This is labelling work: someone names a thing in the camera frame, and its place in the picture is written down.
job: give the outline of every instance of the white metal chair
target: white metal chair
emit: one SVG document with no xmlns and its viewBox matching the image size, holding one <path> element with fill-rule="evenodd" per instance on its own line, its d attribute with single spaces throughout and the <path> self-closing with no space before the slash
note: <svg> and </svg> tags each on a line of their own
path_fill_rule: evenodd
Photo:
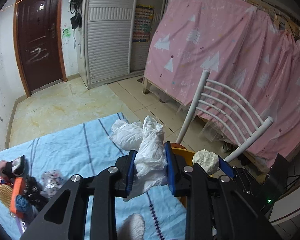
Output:
<svg viewBox="0 0 300 240">
<path fill-rule="evenodd" d="M 215 118 L 217 121 L 219 121 L 230 132 L 231 136 L 234 138 L 235 142 L 239 146 L 236 150 L 234 150 L 230 155 L 228 155 L 225 158 L 225 161 L 229 163 L 233 159 L 235 159 L 236 157 L 238 157 L 241 153 L 243 153 L 246 149 L 248 149 L 272 125 L 273 120 L 269 116 L 269 117 L 267 117 L 267 119 L 265 121 L 263 121 L 261 119 L 261 117 L 259 116 L 259 114 L 252 107 L 252 105 L 248 102 L 248 100 L 245 99 L 240 93 L 238 93 L 236 90 L 232 89 L 231 87 L 229 87 L 229 86 L 227 86 L 225 84 L 222 84 L 220 82 L 208 79 L 209 75 L 210 75 L 210 72 L 207 71 L 207 70 L 204 70 L 202 72 L 202 75 L 201 75 L 201 78 L 200 78 L 200 81 L 199 81 L 199 85 L 198 85 L 197 90 L 196 90 L 196 92 L 194 94 L 194 98 L 193 98 L 192 103 L 190 105 L 190 108 L 189 108 L 189 111 L 187 113 L 186 119 L 185 119 L 185 121 L 184 121 L 184 123 L 182 125 L 182 128 L 180 130 L 180 133 L 179 133 L 179 136 L 178 136 L 178 139 L 177 139 L 176 143 L 181 143 L 181 141 L 183 140 L 183 137 L 186 134 L 186 131 L 189 128 L 189 125 L 190 125 L 191 121 L 195 117 L 196 110 L 199 110 L 199 111 L 201 111 L 201 112 L 203 112 L 205 114 L 208 114 L 211 117 Z M 220 86 L 222 88 L 225 88 L 225 89 L 229 90 L 230 92 L 236 94 L 245 103 L 245 106 L 248 107 L 251 110 L 251 112 L 256 116 L 256 118 L 260 122 L 260 125 L 259 126 L 256 125 L 256 123 L 254 122 L 253 118 L 251 117 L 251 115 L 247 111 L 248 108 L 246 109 L 244 106 L 242 106 L 237 100 L 235 100 L 231 96 L 229 96 L 229 95 L 227 95 L 227 94 L 225 94 L 225 93 L 223 93 L 223 92 L 221 92 L 219 90 L 216 90 L 216 89 L 214 89 L 214 88 L 212 88 L 210 86 L 207 86 L 206 85 L 207 82 L 209 82 L 211 84 L 214 84 L 214 85 L 217 85 L 217 86 Z M 223 100 L 221 100 L 219 98 L 216 98 L 216 97 L 211 96 L 211 95 L 206 94 L 206 93 L 202 93 L 203 89 L 215 92 L 215 93 L 217 93 L 217 94 L 219 94 L 219 95 L 221 95 L 221 96 L 223 96 L 223 97 L 231 100 L 233 103 L 235 103 L 245 113 L 245 115 L 248 117 L 248 119 L 252 123 L 252 126 L 254 127 L 255 131 L 251 132 L 251 130 L 249 129 L 249 127 L 246 124 L 246 122 L 238 114 L 238 112 L 233 109 L 233 107 L 231 107 L 229 104 L 227 104 L 226 102 L 224 102 Z M 231 118 L 226 112 L 224 112 L 222 109 L 216 107 L 215 105 L 206 102 L 205 100 L 201 100 L 201 96 L 203 96 L 204 99 L 206 99 L 206 98 L 212 99 L 215 102 L 221 103 L 223 106 L 229 108 L 236 115 L 236 117 L 238 118 L 238 120 L 240 120 L 240 122 L 242 123 L 243 127 L 248 132 L 249 137 L 246 138 L 244 136 L 245 132 L 242 132 L 242 130 L 235 123 L 235 121 L 233 120 L 233 118 Z M 240 134 L 240 136 L 242 137 L 242 139 L 243 139 L 244 142 L 241 144 L 239 142 L 238 138 L 236 137 L 236 135 L 234 134 L 234 132 L 231 130 L 231 128 L 223 120 L 221 120 L 218 116 L 214 115 L 213 113 L 210 113 L 209 111 L 200 108 L 198 106 L 199 103 L 204 104 L 206 106 L 209 106 L 210 109 L 215 109 L 218 112 L 220 112 L 223 115 L 225 115 L 227 117 L 227 119 L 233 124 L 233 126 L 235 127 L 235 129 L 238 131 L 238 133 Z"/>
</svg>

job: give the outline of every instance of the mattress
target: mattress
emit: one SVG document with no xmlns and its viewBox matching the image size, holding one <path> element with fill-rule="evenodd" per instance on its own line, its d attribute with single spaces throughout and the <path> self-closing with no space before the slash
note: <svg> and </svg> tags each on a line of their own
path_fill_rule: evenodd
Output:
<svg viewBox="0 0 300 240">
<path fill-rule="evenodd" d="M 29 174 L 39 182 L 42 173 L 51 170 L 59 170 L 66 179 L 73 174 L 84 178 L 98 175 L 113 166 L 118 157 L 128 154 L 109 139 L 111 126 L 117 119 L 125 118 L 117 113 L 36 138 L 0 152 L 0 161 L 25 155 Z M 85 239 L 89 239 L 91 209 L 92 201 L 89 201 Z M 115 198 L 115 210 L 117 228 L 129 215 L 141 214 L 146 225 L 145 240 L 185 237 L 186 210 L 171 195 L 168 186 L 153 187 L 128 202 Z M 0 223 L 13 240 L 21 236 L 18 222 L 0 202 Z"/>
</svg>

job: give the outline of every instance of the blue yarn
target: blue yarn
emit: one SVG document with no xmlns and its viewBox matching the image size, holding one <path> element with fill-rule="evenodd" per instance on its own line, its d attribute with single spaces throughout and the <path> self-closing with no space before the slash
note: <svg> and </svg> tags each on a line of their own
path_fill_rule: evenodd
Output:
<svg viewBox="0 0 300 240">
<path fill-rule="evenodd" d="M 26 200 L 23 196 L 16 196 L 16 209 L 21 213 L 27 213 L 31 208 L 28 200 Z"/>
</svg>

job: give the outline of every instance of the orange sponge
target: orange sponge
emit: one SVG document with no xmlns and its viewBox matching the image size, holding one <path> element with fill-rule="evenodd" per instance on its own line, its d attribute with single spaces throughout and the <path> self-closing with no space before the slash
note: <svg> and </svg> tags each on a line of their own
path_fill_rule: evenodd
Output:
<svg viewBox="0 0 300 240">
<path fill-rule="evenodd" d="M 16 197 L 17 195 L 22 195 L 25 188 L 25 180 L 23 178 L 16 178 L 13 184 L 13 191 L 10 203 L 10 211 L 14 213 L 17 217 L 23 218 L 23 213 L 17 211 L 16 208 Z"/>
</svg>

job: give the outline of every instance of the red package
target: red package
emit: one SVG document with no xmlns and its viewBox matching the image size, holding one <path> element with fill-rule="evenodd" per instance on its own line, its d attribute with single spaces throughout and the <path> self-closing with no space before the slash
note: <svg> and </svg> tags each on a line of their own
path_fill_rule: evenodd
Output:
<svg viewBox="0 0 300 240">
<path fill-rule="evenodd" d="M 2 184 L 8 185 L 13 188 L 13 184 L 10 181 L 0 178 L 0 185 L 2 185 Z"/>
</svg>

